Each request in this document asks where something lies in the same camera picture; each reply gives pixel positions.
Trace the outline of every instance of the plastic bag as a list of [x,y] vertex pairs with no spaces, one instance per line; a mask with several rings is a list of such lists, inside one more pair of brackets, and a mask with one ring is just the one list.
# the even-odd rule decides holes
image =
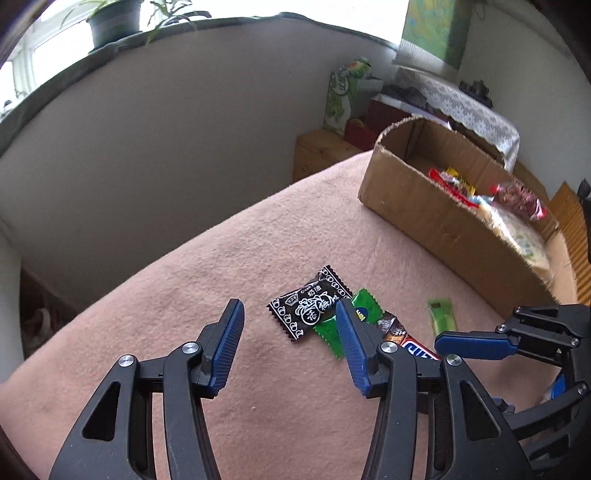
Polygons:
[[537,195],[517,182],[504,183],[492,188],[494,203],[513,212],[523,220],[536,222],[547,214]]
[[480,202],[478,213],[495,235],[509,243],[544,282],[552,282],[554,272],[550,268],[544,240],[531,225],[512,212],[484,200]]

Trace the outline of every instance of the wooden cabinet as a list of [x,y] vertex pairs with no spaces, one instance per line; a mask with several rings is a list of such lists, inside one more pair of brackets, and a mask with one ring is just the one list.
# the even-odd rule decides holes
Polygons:
[[360,152],[328,130],[300,135],[295,144],[293,181],[309,177]]

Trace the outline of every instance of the chocolate bar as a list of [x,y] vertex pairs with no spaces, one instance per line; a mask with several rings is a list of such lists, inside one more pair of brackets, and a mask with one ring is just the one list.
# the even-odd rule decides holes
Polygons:
[[384,333],[384,340],[394,342],[408,350],[414,356],[441,360],[436,354],[410,336],[398,317],[390,312],[384,312],[378,321],[378,329]]

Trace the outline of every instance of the red snack bag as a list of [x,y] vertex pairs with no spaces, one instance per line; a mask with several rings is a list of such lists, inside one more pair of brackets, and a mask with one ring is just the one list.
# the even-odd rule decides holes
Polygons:
[[536,222],[547,214],[542,202],[530,189],[517,182],[495,185],[493,203],[516,214],[522,220]]

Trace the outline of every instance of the window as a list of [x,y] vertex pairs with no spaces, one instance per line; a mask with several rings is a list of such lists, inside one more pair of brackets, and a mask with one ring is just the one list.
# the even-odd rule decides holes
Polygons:
[[[32,92],[92,50],[92,32],[85,20],[98,3],[79,3],[79,0],[55,0],[23,35],[0,70],[0,110],[5,99],[16,98],[15,90],[22,92],[20,96]],[[159,20],[152,19],[148,25],[153,11],[150,2],[144,1],[140,30],[152,28]]]
[[209,11],[214,18],[267,17],[293,12],[398,44],[408,0],[199,0],[194,5],[196,9]]
[[51,37],[33,51],[35,84],[45,83],[55,74],[84,58],[92,48],[90,25],[84,21]]
[[14,89],[14,77],[12,74],[12,62],[8,61],[0,69],[0,112],[4,109],[7,100],[13,102],[17,99]]

